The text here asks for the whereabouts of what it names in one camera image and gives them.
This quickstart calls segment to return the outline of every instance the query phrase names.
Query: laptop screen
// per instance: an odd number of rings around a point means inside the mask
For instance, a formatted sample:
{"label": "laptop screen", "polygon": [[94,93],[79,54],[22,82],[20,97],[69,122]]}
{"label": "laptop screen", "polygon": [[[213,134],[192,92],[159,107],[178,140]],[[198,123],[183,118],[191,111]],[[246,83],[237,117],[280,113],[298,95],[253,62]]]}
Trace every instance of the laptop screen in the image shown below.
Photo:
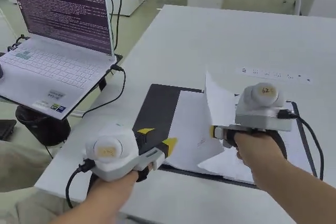
{"label": "laptop screen", "polygon": [[32,34],[112,54],[105,0],[17,0]]}

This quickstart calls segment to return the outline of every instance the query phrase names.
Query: white table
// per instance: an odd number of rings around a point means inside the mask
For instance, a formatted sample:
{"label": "white table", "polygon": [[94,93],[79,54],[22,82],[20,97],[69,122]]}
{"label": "white table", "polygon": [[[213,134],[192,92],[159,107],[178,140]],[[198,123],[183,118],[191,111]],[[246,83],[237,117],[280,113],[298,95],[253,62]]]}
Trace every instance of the white table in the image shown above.
{"label": "white table", "polygon": [[[326,158],[325,181],[336,186],[335,37],[335,19],[165,6],[122,65],[127,73],[124,95],[82,120],[36,187],[64,197],[68,178],[95,131],[108,120],[132,127],[152,83],[202,89],[206,65],[218,83],[235,93],[262,81],[236,74],[242,66],[312,76],[312,85],[270,82],[297,102],[301,116],[315,130]],[[95,105],[116,96],[121,83],[122,74],[115,75]],[[308,141],[318,169],[318,152],[310,136]],[[72,199],[85,199],[89,177],[75,178]],[[135,186],[122,211],[163,223],[292,222],[260,190],[160,170]]]}

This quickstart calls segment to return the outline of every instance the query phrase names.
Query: black cable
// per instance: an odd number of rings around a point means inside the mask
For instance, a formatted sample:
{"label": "black cable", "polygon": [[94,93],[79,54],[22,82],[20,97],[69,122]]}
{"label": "black cable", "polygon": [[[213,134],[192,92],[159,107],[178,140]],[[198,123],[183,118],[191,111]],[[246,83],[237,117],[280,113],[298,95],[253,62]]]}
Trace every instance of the black cable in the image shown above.
{"label": "black cable", "polygon": [[46,148],[47,152],[49,153],[49,156],[51,157],[51,159],[54,159],[54,157],[52,156],[52,154],[51,154],[50,151],[48,150],[48,147],[47,147],[46,145],[45,145],[44,147]]}
{"label": "black cable", "polygon": [[70,200],[70,195],[69,195],[70,185],[71,185],[73,179],[75,178],[75,176],[76,176],[77,174],[79,174],[79,173],[80,173],[80,170],[77,168],[77,169],[73,172],[73,174],[71,174],[71,176],[70,176],[70,178],[69,178],[69,180],[68,180],[68,183],[67,183],[67,187],[65,188],[65,198],[66,198],[67,203],[68,203],[68,206],[69,206],[70,208],[73,208],[73,205],[72,205],[71,200]]}
{"label": "black cable", "polygon": [[310,127],[310,125],[299,115],[295,115],[293,112],[291,112],[290,110],[280,110],[277,117],[279,119],[297,119],[299,120],[304,126],[307,127],[308,131],[310,132],[315,145],[319,151],[320,154],[320,180],[323,180],[324,177],[324,154],[322,151],[322,148],[320,146],[319,141],[317,140],[317,137],[315,135],[315,132],[313,131],[313,129]]}
{"label": "black cable", "polygon": [[117,34],[116,34],[116,38],[115,38],[116,45],[114,46],[115,50],[116,50],[116,48],[118,46],[118,39],[119,39],[119,20],[120,20],[121,6],[122,6],[122,0],[120,0],[119,10],[118,10],[118,17],[117,17]]}
{"label": "black cable", "polygon": [[110,103],[112,103],[112,102],[115,102],[117,99],[119,99],[119,98],[122,96],[122,94],[123,94],[123,92],[124,92],[124,90],[125,90],[125,84],[126,84],[126,72],[125,72],[125,70],[123,70],[121,67],[119,67],[119,66],[117,66],[117,65],[112,66],[112,69],[113,69],[113,70],[116,70],[116,71],[121,71],[121,72],[123,72],[123,74],[124,74],[124,83],[123,83],[123,85],[122,85],[122,89],[121,89],[120,94],[117,96],[117,98],[113,99],[112,101],[109,101],[109,102],[107,102],[107,103],[104,103],[104,104],[102,104],[102,105],[99,105],[98,107],[95,107],[95,108],[93,108],[93,109],[91,109],[91,110],[88,110],[87,112],[85,112],[85,113],[83,114],[82,118],[83,118],[87,113],[89,113],[89,112],[91,112],[91,111],[94,111],[94,110],[97,110],[97,109],[99,109],[99,108],[101,108],[101,107],[103,107],[103,106],[106,106],[106,105],[108,105],[108,104],[110,104]]}
{"label": "black cable", "polygon": [[86,173],[86,172],[90,171],[95,166],[96,166],[96,164],[93,160],[86,159],[86,160],[84,160],[84,163],[82,165],[79,165],[78,168],[73,172],[73,174],[71,174],[71,176],[68,180],[67,186],[65,188],[65,198],[66,198],[68,206],[70,208],[73,208],[73,205],[72,205],[71,200],[70,200],[69,189],[70,189],[70,186],[71,186],[71,183],[72,183],[74,177],[79,173]]}
{"label": "black cable", "polygon": [[114,13],[114,1],[113,0],[111,0],[111,4],[112,4],[112,12],[111,12],[111,16],[110,16],[110,26],[111,26],[111,32],[112,32],[112,42],[114,43],[114,33],[113,33],[113,25],[112,25],[112,16],[113,16],[113,13]]}
{"label": "black cable", "polygon": [[319,150],[319,154],[320,154],[320,180],[323,180],[323,177],[324,177],[324,154],[323,154],[323,151],[322,151],[322,148],[320,146],[320,143],[319,141],[317,140],[317,137],[315,135],[315,132],[313,131],[313,129],[310,127],[310,125],[304,120],[302,119],[300,116],[298,117],[298,120],[304,125],[307,127],[308,131],[310,132],[314,142],[315,142],[315,145],[317,147],[317,149]]}

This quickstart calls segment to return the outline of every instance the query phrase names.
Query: yellow label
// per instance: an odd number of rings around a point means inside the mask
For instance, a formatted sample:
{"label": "yellow label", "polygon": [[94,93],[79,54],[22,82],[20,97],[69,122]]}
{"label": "yellow label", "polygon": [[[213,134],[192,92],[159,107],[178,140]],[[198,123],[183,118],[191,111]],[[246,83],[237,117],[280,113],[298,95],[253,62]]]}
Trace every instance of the yellow label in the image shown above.
{"label": "yellow label", "polygon": [[274,97],[277,91],[272,86],[263,86],[259,88],[259,94],[266,97]]}
{"label": "yellow label", "polygon": [[142,134],[147,134],[148,132],[150,131],[154,131],[155,129],[141,129],[141,130],[138,130],[139,133],[142,133]]}
{"label": "yellow label", "polygon": [[163,141],[164,144],[168,145],[168,157],[172,155],[176,142],[177,138],[168,138],[165,141]]}
{"label": "yellow label", "polygon": [[99,147],[98,157],[114,157],[116,149],[114,147]]}

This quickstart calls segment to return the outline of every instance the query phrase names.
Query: yellow tape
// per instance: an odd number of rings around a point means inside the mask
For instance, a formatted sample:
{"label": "yellow tape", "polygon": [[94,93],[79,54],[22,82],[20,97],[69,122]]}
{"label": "yellow tape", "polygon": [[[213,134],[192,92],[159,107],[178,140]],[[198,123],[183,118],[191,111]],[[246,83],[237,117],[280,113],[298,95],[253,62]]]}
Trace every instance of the yellow tape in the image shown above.
{"label": "yellow tape", "polygon": [[210,126],[210,130],[209,130],[210,137],[215,137],[215,136],[214,136],[214,127],[215,127],[215,126],[213,126],[213,125]]}
{"label": "yellow tape", "polygon": [[155,129],[141,129],[141,130],[138,130],[139,133],[142,133],[142,134],[147,134],[148,132],[150,131],[154,131]]}
{"label": "yellow tape", "polygon": [[168,145],[168,157],[173,153],[175,145],[177,143],[177,138],[168,138],[163,141],[165,145]]}

